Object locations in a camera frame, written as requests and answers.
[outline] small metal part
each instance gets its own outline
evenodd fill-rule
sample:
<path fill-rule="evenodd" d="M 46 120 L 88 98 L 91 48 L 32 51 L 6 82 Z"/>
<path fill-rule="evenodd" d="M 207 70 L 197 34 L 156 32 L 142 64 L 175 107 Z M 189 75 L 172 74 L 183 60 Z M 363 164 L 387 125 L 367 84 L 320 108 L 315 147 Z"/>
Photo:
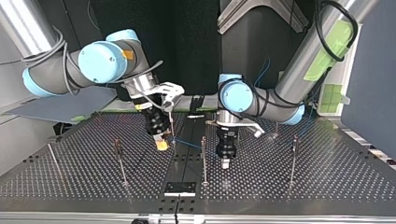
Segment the small metal part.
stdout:
<path fill-rule="evenodd" d="M 204 162 L 204 183 L 203 183 L 203 185 L 207 186 L 207 185 L 209 185 L 209 183 L 207 182 L 207 176 L 206 176 L 206 138 L 205 137 L 202 137 L 201 149 L 202 149 L 201 157 Z"/>
<path fill-rule="evenodd" d="M 205 115 L 188 115 L 188 119 L 203 119 Z"/>
<path fill-rule="evenodd" d="M 291 9 L 293 8 L 291 27 L 295 32 L 300 33 L 309 21 L 299 7 L 292 4 L 291 0 L 232 0 L 219 16 L 219 33 L 223 35 L 254 7 L 270 7 L 287 23 L 290 22 Z"/>
<path fill-rule="evenodd" d="M 292 162 L 292 165 L 291 165 L 290 189 L 294 185 L 294 171 L 295 171 L 296 159 L 297 159 L 297 156 L 298 156 L 298 152 L 300 150 L 300 139 L 299 139 L 298 135 L 294 135 L 293 145 L 291 147 L 291 150 L 293 152 L 293 162 Z"/>
<path fill-rule="evenodd" d="M 168 182 L 165 197 L 195 197 L 195 182 Z"/>
<path fill-rule="evenodd" d="M 225 110 L 221 110 L 219 115 L 218 115 L 218 120 L 217 120 L 217 124 L 219 126 L 223 126 L 223 127 L 249 127 L 249 130 L 251 132 L 254 133 L 255 137 L 260 137 L 262 136 L 262 134 L 265 133 L 264 129 L 262 128 L 262 126 L 260 126 L 258 123 L 254 122 L 251 119 L 242 119 L 239 120 L 237 119 L 235 116 L 231 115 L 231 116 L 226 116 L 230 114 L 230 112 L 225 111 Z"/>
<path fill-rule="evenodd" d="M 114 153 L 116 155 L 117 160 L 119 161 L 122 158 L 121 140 L 119 138 L 116 138 L 114 140 Z"/>
<path fill-rule="evenodd" d="M 221 159 L 221 169 L 226 170 L 230 168 L 230 159 Z"/>

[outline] cable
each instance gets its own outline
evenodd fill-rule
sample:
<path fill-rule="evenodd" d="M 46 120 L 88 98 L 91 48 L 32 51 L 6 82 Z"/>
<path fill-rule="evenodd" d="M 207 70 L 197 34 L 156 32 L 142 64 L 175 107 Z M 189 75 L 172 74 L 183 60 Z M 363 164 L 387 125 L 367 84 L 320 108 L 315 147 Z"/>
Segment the cable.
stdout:
<path fill-rule="evenodd" d="M 135 78 L 135 77 L 139 77 L 139 76 L 145 75 L 145 74 L 151 72 L 152 70 L 156 69 L 157 67 L 159 67 L 161 64 L 163 64 L 163 61 L 158 61 L 158 62 L 156 62 L 154 65 L 152 65 L 149 69 L 147 69 L 146 71 L 143 71 L 143 72 L 141 72 L 141 73 L 137 73 L 137 74 L 130 75 L 130 76 L 127 77 L 127 78 L 120 79 L 120 80 L 117 80 L 117 81 L 114 81 L 114 82 L 111 82 L 111 83 L 121 83 L 121 82 L 124 82 L 124 81 L 128 81 L 128 80 L 130 80 L 130 79 L 133 79 L 133 78 Z"/>
<path fill-rule="evenodd" d="M 144 98 L 146 98 L 146 100 L 148 100 L 152 105 L 154 105 L 155 107 L 157 107 L 157 108 L 163 110 L 163 107 L 162 107 L 162 106 L 155 104 L 154 101 L 152 101 L 145 93 L 143 93 L 142 91 L 137 90 L 133 85 L 129 85 L 129 84 L 126 84 L 126 85 L 129 86 L 129 87 L 131 87 L 131 88 L 133 88 L 134 91 L 136 91 L 137 93 L 139 93 L 140 95 L 142 95 Z"/>
<path fill-rule="evenodd" d="M 1 66 L 1 65 L 12 64 L 12 63 L 20 63 L 20 62 L 21 62 L 21 60 L 11 61 L 11 62 L 7 62 L 7 63 L 0 63 L 0 66 Z"/>
<path fill-rule="evenodd" d="M 70 76 L 68 75 L 67 72 L 67 43 L 64 43 L 64 55 L 62 57 L 62 69 L 64 72 L 64 84 L 66 85 L 67 90 L 70 92 L 70 94 L 72 95 L 77 95 L 79 93 L 79 90 L 76 90 L 76 92 L 74 92 L 74 90 L 72 90 L 72 88 L 70 87 Z"/>
<path fill-rule="evenodd" d="M 62 32 L 56 28 L 55 26 L 53 26 L 53 29 L 55 30 L 55 32 L 58 34 L 58 41 L 56 42 L 55 46 L 43 53 L 40 54 L 38 56 L 35 56 L 33 58 L 29 58 L 29 59 L 22 59 L 21 62 L 24 63 L 28 63 L 27 67 L 29 68 L 33 68 L 36 67 L 40 64 L 42 64 L 44 61 L 46 61 L 47 59 L 49 59 L 50 57 L 52 57 L 55 53 L 58 52 L 58 50 L 60 50 L 61 48 L 64 48 L 63 50 L 63 55 L 62 55 L 62 69 L 63 69 L 63 74 L 64 74 L 64 84 L 67 88 L 67 90 L 72 94 L 72 95 L 77 95 L 79 93 L 79 90 L 73 90 L 73 88 L 70 85 L 70 82 L 73 83 L 73 85 L 75 85 L 78 88 L 82 88 L 81 86 L 79 86 L 77 84 L 77 82 L 70 77 L 69 73 L 68 73 L 68 69 L 67 69 L 67 62 L 70 62 L 72 64 L 72 66 L 81 73 L 81 71 L 78 68 L 78 65 L 76 64 L 76 62 L 73 61 L 73 58 L 71 57 L 70 53 L 67 50 L 67 42 L 64 40 L 64 35 L 62 34 Z"/>
<path fill-rule="evenodd" d="M 92 23 L 92 25 L 93 25 L 98 31 L 100 31 L 99 26 L 96 25 L 96 24 L 93 22 L 93 19 L 92 19 L 92 17 L 91 17 L 91 0 L 88 1 L 87 14 L 88 14 L 88 18 L 90 19 L 90 22 Z"/>
<path fill-rule="evenodd" d="M 335 59 L 337 62 L 342 62 L 345 59 L 345 57 L 340 58 L 332 51 L 332 49 L 329 47 L 329 45 L 327 44 L 327 42 L 326 42 L 326 40 L 324 38 L 322 27 L 320 25 L 321 24 L 321 19 L 319 17 L 319 13 L 321 12 L 321 7 L 326 7 L 326 6 L 335 7 L 345 17 L 347 17 L 349 19 L 349 21 L 352 23 L 353 36 L 349 40 L 349 43 L 346 45 L 347 48 L 350 48 L 352 46 L 352 44 L 355 42 L 355 40 L 356 40 L 356 38 L 358 36 L 358 32 L 359 32 L 359 25 L 358 25 L 358 22 L 356 21 L 356 19 L 343 6 L 341 6 L 339 3 L 336 3 L 334 1 L 329 1 L 329 0 L 326 0 L 324 2 L 321 2 L 320 0 L 316 0 L 315 12 L 314 12 L 314 20 L 315 20 L 315 26 L 316 26 L 316 29 L 317 29 L 319 40 L 320 40 L 323 48 L 326 50 L 326 52 L 333 59 Z"/>
<path fill-rule="evenodd" d="M 182 141 L 182 140 L 180 140 L 180 139 L 177 139 L 177 138 L 174 138 L 174 140 L 175 140 L 175 141 L 177 141 L 177 142 L 179 142 L 179 143 L 182 143 L 182 144 L 184 144 L 184 145 L 190 146 L 190 147 L 196 147 L 196 148 L 200 148 L 200 147 L 198 147 L 198 146 L 197 146 L 197 145 L 195 145 L 195 144 L 188 143 L 188 142 Z"/>
<path fill-rule="evenodd" d="M 259 87 L 259 86 L 260 86 L 260 83 L 262 82 L 262 76 L 264 76 L 265 73 L 266 73 L 266 72 L 268 71 L 268 69 L 270 68 L 271 59 L 269 58 L 269 59 L 267 60 L 267 62 L 268 62 L 267 67 L 264 69 L 264 71 L 260 70 L 259 77 L 257 77 L 256 81 L 254 82 L 254 86 L 255 86 L 255 87 Z"/>

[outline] black cable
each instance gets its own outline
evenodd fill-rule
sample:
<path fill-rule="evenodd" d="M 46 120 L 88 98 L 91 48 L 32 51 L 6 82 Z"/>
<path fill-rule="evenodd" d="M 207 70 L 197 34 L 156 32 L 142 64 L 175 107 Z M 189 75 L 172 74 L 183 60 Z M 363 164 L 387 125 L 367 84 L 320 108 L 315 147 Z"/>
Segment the black cable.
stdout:
<path fill-rule="evenodd" d="M 17 60 L 17 61 L 12 61 L 12 62 L 7 62 L 7 63 L 0 63 L 0 65 L 7 65 L 7 64 L 12 64 L 12 63 L 20 63 L 21 60 Z"/>
<path fill-rule="evenodd" d="M 325 37 L 323 35 L 323 31 L 321 28 L 321 19 L 319 17 L 319 14 L 321 12 L 321 8 L 322 7 L 326 7 L 326 6 L 332 6 L 335 7 L 336 9 L 338 9 L 345 17 L 347 17 L 349 19 L 349 21 L 352 23 L 352 28 L 353 28 L 353 36 L 350 39 L 350 41 L 348 42 L 348 44 L 346 45 L 348 48 L 350 48 L 352 46 L 352 44 L 355 42 L 357 36 L 358 36 L 358 32 L 359 32 L 359 25 L 358 22 L 356 21 L 356 19 L 349 13 L 349 11 L 347 11 L 343 6 L 341 6 L 339 3 L 336 3 L 334 1 L 321 1 L 321 0 L 316 0 L 315 3 L 315 12 L 314 12 L 314 21 L 315 21 L 315 26 L 317 29 L 317 33 L 318 33 L 318 37 L 319 40 L 323 46 L 323 48 L 326 50 L 326 52 L 333 58 L 335 59 L 337 62 L 342 62 L 345 57 L 338 57 L 334 52 L 332 52 L 332 49 L 330 49 L 329 45 L 327 44 Z"/>

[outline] metal rod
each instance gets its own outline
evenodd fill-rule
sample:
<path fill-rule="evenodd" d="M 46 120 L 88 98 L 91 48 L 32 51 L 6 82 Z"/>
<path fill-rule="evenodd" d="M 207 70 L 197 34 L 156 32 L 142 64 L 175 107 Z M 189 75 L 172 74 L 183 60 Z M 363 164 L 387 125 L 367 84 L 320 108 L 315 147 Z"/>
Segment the metal rod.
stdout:
<path fill-rule="evenodd" d="M 120 159 L 119 162 L 120 162 L 120 168 L 121 168 L 121 171 L 122 171 L 122 177 L 124 179 L 123 184 L 124 184 L 124 186 L 129 186 L 128 180 L 126 179 L 126 174 L 125 174 L 125 170 L 124 170 L 124 167 L 123 167 L 122 159 Z"/>
<path fill-rule="evenodd" d="M 53 152 L 52 145 L 50 143 L 48 143 L 47 146 L 49 147 L 49 152 L 50 152 L 50 155 L 51 155 L 53 161 L 58 165 L 58 160 L 56 160 L 55 153 Z"/>
<path fill-rule="evenodd" d="M 206 139 L 205 139 L 205 137 L 202 137 L 201 149 L 202 149 L 201 157 L 204 162 L 204 183 L 203 184 L 204 184 L 204 186 L 207 186 L 207 185 L 209 185 L 209 183 L 207 182 L 207 176 L 206 176 Z"/>
<path fill-rule="evenodd" d="M 290 189 L 294 185 L 294 172 L 295 172 L 295 165 L 297 160 L 298 151 L 300 150 L 300 139 L 298 135 L 294 135 L 293 138 L 293 146 L 291 148 L 293 151 L 293 163 L 291 165 L 291 174 L 290 174 Z"/>
<path fill-rule="evenodd" d="M 0 23 L 23 58 L 49 51 L 57 42 L 36 0 L 1 0 Z"/>
<path fill-rule="evenodd" d="M 176 143 L 176 139 L 175 139 L 174 120 L 172 118 L 172 112 L 169 112 L 168 114 L 169 114 L 169 121 L 171 122 L 172 143 L 175 144 Z"/>

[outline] metal frame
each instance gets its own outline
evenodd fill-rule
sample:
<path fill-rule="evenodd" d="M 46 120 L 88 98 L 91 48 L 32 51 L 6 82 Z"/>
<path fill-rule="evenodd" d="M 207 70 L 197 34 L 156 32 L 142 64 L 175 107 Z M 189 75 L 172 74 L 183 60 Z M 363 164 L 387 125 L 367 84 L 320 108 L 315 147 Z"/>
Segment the metal frame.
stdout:
<path fill-rule="evenodd" d="M 207 119 L 213 119 L 214 114 L 207 113 Z M 263 119 L 257 120 L 265 131 L 271 134 L 275 126 L 269 127 Z M 85 120 L 64 134 L 64 139 L 74 134 L 81 127 L 91 122 Z M 341 130 L 334 128 L 326 119 L 317 119 L 320 125 L 334 129 L 334 139 L 345 142 L 353 153 L 359 154 L 367 164 L 374 167 L 381 173 L 381 176 L 388 179 L 391 185 L 396 185 L 395 173 L 384 162 L 377 160 L 368 150 L 353 141 Z M 189 143 L 200 146 L 202 136 L 207 132 L 205 119 L 185 119 L 182 135 L 179 137 Z M 48 153 L 47 148 L 41 149 L 36 155 Z M 203 160 L 201 150 L 197 147 L 177 144 L 177 149 L 167 171 L 167 176 L 163 182 L 195 182 L 197 183 L 196 196 L 191 197 L 160 197 L 155 202 L 109 202 L 107 200 L 66 200 L 58 199 L 18 199 L 4 200 L 0 198 L 0 220 L 10 220 L 11 223 L 28 223 L 31 220 L 41 220 L 43 222 L 65 222 L 65 221 L 106 221 L 106 223 L 130 223 L 136 218 L 149 220 L 150 223 L 174 223 L 175 218 L 180 223 L 319 223 L 319 222 L 348 222 L 348 223 L 394 223 L 396 217 L 392 212 L 395 201 L 378 201 L 377 203 L 349 203 L 344 201 L 322 202 L 310 200 L 290 200 L 282 202 L 268 201 L 216 201 L 202 198 L 201 190 L 206 186 L 202 185 L 204 176 Z M 25 164 L 20 164 L 11 172 L 1 176 L 1 182 L 12 178 Z M 208 187 L 215 186 L 216 183 L 208 179 Z"/>
<path fill-rule="evenodd" d="M 290 23 L 291 9 L 293 9 L 291 27 L 295 32 L 300 33 L 308 25 L 309 21 L 297 4 L 294 3 L 294 6 L 292 4 L 292 0 L 232 0 L 219 16 L 219 33 L 224 35 L 224 33 L 254 7 L 272 8 L 287 24 Z"/>

